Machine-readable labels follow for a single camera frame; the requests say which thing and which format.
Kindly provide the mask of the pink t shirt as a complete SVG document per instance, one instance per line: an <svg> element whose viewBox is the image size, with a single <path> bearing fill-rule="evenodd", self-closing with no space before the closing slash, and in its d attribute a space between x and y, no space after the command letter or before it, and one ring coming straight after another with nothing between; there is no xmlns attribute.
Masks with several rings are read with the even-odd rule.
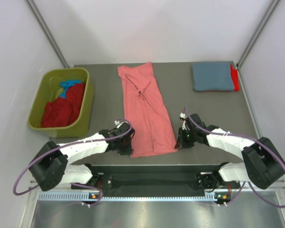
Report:
<svg viewBox="0 0 285 228"><path fill-rule="evenodd" d="M176 152L176 139L168 111L158 89L151 63L119 66L123 87L124 117L135 129L131 157Z"/></svg>

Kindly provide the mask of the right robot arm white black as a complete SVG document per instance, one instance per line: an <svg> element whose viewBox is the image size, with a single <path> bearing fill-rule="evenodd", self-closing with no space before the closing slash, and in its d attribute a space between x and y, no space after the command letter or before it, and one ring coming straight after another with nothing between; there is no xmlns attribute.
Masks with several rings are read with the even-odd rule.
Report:
<svg viewBox="0 0 285 228"><path fill-rule="evenodd" d="M212 182L216 187L223 188L231 181L247 181L265 190L285 175L285 162L277 161L280 154L268 138L254 141L234 136L217 126L206 126L198 114L181 113L180 119L183 124L179 128L176 149L191 148L200 143L242 160L241 163L224 162L213 171Z"/></svg>

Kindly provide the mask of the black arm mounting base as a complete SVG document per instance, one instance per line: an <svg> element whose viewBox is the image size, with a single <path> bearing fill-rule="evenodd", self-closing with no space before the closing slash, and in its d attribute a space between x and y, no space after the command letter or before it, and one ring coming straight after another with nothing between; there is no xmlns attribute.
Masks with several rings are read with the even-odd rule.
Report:
<svg viewBox="0 0 285 228"><path fill-rule="evenodd" d="M219 182L216 165L92 165L100 176L94 186L104 196L155 197L201 196L223 190L230 193L240 184Z"/></svg>

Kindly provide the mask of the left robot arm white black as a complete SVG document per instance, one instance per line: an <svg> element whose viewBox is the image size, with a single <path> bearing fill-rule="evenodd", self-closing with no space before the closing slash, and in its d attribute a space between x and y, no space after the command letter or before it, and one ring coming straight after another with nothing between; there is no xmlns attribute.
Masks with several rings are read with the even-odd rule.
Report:
<svg viewBox="0 0 285 228"><path fill-rule="evenodd" d="M109 151L130 155L135 130L127 121L116 121L116 124L111 130L104 129L71 143L47 142L29 168L41 190L49 191L61 184L94 188L101 179L99 174L91 164L76 165L75 162Z"/></svg>

